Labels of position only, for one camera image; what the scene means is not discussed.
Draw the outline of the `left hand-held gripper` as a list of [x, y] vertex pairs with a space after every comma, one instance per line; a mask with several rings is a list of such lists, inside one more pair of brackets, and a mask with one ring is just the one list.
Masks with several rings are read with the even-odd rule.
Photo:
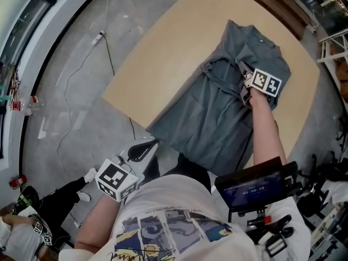
[[95, 176], [98, 189], [121, 202], [151, 177], [158, 150], [158, 140], [142, 138], [127, 142], [120, 154], [106, 159]]

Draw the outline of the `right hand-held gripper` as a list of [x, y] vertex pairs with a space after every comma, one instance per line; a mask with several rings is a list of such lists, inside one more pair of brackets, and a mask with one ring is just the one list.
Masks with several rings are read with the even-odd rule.
[[280, 79], [260, 69], [252, 71], [243, 61], [238, 62], [238, 67], [244, 77], [243, 88], [240, 93], [243, 104], [248, 104], [251, 97], [251, 88], [271, 97], [277, 97], [281, 87]]

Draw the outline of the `grey robe with belt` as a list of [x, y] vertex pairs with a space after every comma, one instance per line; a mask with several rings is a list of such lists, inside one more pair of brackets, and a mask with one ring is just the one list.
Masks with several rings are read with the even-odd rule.
[[271, 109], [276, 108], [291, 75], [280, 48], [255, 26], [230, 20], [186, 91], [149, 128], [155, 138], [217, 176], [243, 168], [253, 150], [252, 111], [240, 96], [240, 61], [281, 80], [277, 97], [266, 95]]

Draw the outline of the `person's left forearm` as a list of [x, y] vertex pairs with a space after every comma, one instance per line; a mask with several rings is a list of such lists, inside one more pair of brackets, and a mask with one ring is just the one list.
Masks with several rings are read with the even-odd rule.
[[120, 207], [120, 202], [103, 195], [80, 227], [74, 249], [98, 252], [109, 241]]

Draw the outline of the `person's right forearm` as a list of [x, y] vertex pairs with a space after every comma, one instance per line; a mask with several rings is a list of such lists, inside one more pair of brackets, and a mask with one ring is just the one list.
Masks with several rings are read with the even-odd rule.
[[279, 131], [268, 99], [255, 88], [250, 89], [253, 118], [253, 162], [255, 165], [279, 157], [287, 163]]

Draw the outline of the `person's black trousers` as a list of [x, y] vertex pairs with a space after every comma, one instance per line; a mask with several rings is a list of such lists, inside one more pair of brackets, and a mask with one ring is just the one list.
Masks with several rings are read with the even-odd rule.
[[[189, 177], [201, 183], [209, 192], [211, 192], [212, 186], [208, 171], [204, 167], [191, 162], [182, 153], [179, 154], [177, 165], [167, 173], [163, 174], [163, 176], [168, 175], [181, 175]], [[140, 185], [144, 185], [161, 177], [157, 156], [153, 158], [149, 166], [145, 169], [144, 176], [145, 178]]]

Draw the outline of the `person's white printed t-shirt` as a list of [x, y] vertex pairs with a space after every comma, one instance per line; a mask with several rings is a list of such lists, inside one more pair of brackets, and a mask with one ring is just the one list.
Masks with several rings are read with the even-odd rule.
[[310, 231], [293, 198], [269, 209], [273, 220], [287, 214], [295, 232], [286, 238], [288, 247], [270, 258], [239, 225], [219, 214], [201, 183], [163, 176], [127, 198], [109, 241], [98, 252], [62, 250], [59, 261], [308, 261]]

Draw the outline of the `brown wooden platform steps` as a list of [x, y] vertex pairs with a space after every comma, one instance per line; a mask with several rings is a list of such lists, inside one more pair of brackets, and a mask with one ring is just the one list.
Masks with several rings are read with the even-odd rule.
[[310, 18], [294, 0], [254, 0], [277, 18], [298, 40], [302, 40]]

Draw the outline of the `white metal shelf rack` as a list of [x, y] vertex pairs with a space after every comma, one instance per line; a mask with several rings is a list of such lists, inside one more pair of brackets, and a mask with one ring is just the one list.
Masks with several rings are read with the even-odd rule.
[[328, 69], [348, 111], [348, 29], [321, 39], [319, 47], [317, 63]]

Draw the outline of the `black monitor screen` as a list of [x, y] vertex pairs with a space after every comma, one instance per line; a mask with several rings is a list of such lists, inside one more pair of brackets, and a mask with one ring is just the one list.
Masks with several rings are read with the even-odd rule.
[[297, 162], [280, 157], [215, 179], [215, 187], [232, 213], [245, 214], [292, 196], [299, 188]]

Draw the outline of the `clear plastic bottle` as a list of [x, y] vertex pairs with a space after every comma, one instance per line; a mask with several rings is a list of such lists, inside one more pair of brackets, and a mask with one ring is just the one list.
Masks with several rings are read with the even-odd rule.
[[42, 97], [30, 96], [27, 106], [26, 115], [32, 116], [42, 112], [45, 108], [45, 100]]

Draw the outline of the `white power strip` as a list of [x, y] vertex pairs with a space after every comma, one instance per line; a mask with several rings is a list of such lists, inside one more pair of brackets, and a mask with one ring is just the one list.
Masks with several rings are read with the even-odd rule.
[[95, 46], [100, 41], [100, 39], [103, 38], [103, 37], [104, 37], [104, 31], [100, 31], [98, 33], [98, 35], [91, 42], [92, 46]]

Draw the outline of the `red white cylinder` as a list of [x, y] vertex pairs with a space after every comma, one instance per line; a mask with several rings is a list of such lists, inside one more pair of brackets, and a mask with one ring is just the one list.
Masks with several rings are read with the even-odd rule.
[[21, 175], [18, 178], [12, 179], [9, 182], [9, 185], [12, 189], [17, 189], [21, 185], [25, 184], [27, 182], [27, 177], [25, 175]]

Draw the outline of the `black office chair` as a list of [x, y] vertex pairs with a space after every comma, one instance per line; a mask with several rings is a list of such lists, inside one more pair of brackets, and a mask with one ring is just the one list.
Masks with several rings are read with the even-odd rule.
[[317, 165], [317, 157], [313, 154], [313, 166], [310, 174], [305, 175], [299, 171], [299, 176], [307, 180], [305, 185], [296, 192], [297, 207], [304, 217], [318, 215], [326, 207], [329, 191], [324, 190], [325, 183], [329, 181], [333, 183], [348, 182], [348, 158], [338, 161], [335, 159], [334, 152], [331, 155], [330, 163]]

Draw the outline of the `black framed glass window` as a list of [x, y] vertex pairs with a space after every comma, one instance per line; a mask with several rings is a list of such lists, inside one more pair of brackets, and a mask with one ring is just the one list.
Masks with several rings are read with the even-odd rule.
[[17, 69], [34, 31], [58, 0], [0, 0], [0, 159], [4, 118], [20, 85]]

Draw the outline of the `black monitor mount rig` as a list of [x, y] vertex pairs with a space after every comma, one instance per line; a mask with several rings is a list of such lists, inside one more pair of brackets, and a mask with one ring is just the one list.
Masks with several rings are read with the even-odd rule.
[[283, 252], [288, 244], [286, 238], [294, 234], [294, 228], [288, 226], [292, 216], [287, 214], [278, 220], [266, 215], [266, 207], [236, 212], [242, 218], [248, 213], [256, 212], [256, 218], [247, 220], [246, 234], [255, 245], [261, 246], [270, 258]]

